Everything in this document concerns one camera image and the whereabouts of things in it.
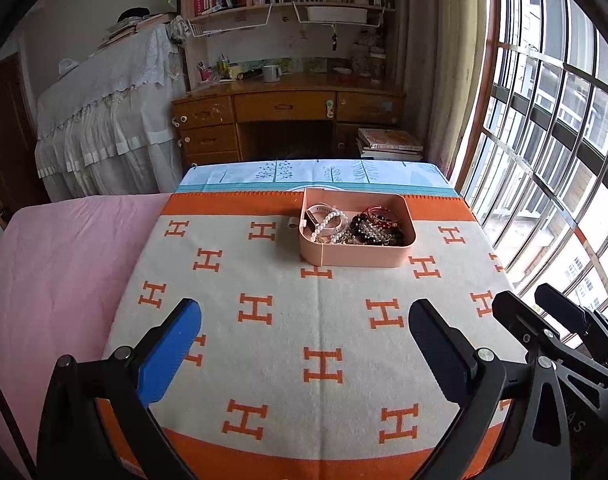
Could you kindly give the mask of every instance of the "white box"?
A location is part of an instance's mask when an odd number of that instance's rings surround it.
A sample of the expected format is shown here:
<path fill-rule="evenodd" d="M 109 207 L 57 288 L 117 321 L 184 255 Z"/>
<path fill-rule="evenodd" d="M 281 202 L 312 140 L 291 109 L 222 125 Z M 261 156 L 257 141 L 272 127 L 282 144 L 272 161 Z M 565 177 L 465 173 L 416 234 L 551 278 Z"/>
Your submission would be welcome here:
<path fill-rule="evenodd" d="M 306 7 L 309 22 L 366 23 L 367 9 L 358 7 Z"/>

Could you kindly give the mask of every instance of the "white cloth cover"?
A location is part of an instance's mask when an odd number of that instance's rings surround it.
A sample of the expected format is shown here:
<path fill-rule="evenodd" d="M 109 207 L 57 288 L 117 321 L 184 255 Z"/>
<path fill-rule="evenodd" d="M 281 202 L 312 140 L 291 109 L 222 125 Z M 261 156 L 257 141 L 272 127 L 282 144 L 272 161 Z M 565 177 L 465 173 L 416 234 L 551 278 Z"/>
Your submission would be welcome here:
<path fill-rule="evenodd" d="M 52 202 L 173 192 L 181 159 L 171 102 L 185 92 L 164 25 L 97 53 L 44 92 L 35 159 Z"/>

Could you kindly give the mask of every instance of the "metal bolt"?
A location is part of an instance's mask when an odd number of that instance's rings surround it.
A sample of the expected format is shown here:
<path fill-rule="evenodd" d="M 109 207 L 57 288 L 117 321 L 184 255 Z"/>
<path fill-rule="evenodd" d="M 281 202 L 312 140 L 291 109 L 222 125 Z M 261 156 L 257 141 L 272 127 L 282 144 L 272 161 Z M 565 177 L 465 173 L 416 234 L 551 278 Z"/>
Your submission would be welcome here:
<path fill-rule="evenodd" d="M 491 362 L 493 359 L 495 359 L 495 354 L 492 350 L 489 350 L 488 348 L 480 348 L 478 350 L 478 356 L 482 361 L 487 362 Z"/>
<path fill-rule="evenodd" d="M 113 352 L 115 359 L 123 361 L 124 359 L 128 359 L 130 357 L 130 352 L 132 352 L 132 348 L 130 346 L 120 346 L 116 351 Z"/>
<path fill-rule="evenodd" d="M 540 357 L 538 357 L 538 363 L 542 368 L 550 368 L 553 365 L 553 361 L 551 361 L 545 355 L 541 355 Z"/>
<path fill-rule="evenodd" d="M 69 356 L 68 354 L 62 355 L 58 360 L 57 360 L 57 366 L 59 368 L 66 368 L 69 364 L 71 364 L 72 362 L 72 357 Z"/>

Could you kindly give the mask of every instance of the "pink storage box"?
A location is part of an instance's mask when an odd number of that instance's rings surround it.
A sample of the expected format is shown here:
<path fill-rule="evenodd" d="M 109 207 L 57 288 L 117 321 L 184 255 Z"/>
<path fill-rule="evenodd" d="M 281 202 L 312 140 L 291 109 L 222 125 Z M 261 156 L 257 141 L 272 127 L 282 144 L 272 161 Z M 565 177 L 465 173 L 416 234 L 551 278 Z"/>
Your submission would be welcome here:
<path fill-rule="evenodd" d="M 403 247 L 320 244 L 310 240 L 311 231 L 306 226 L 305 212 L 311 206 L 325 203 L 336 207 L 349 219 L 369 207 L 382 206 L 399 218 L 399 228 L 404 233 Z M 299 249 L 309 264 L 342 267 L 399 267 L 407 261 L 411 245 L 415 242 L 413 220 L 401 195 L 386 193 L 362 193 L 355 191 L 331 191 L 316 187 L 304 190 L 304 201 L 299 216 Z"/>

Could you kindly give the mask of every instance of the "pink bedsheet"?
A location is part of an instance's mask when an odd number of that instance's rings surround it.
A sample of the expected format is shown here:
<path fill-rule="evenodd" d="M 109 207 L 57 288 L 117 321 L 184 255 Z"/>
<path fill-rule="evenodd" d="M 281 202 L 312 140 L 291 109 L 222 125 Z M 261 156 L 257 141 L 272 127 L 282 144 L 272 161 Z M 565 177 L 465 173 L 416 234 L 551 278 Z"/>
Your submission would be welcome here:
<path fill-rule="evenodd" d="M 101 359 L 168 197 L 92 196 L 29 207 L 0 239 L 0 387 L 33 459 L 56 359 Z M 0 444 L 28 478 L 1 415 Z"/>

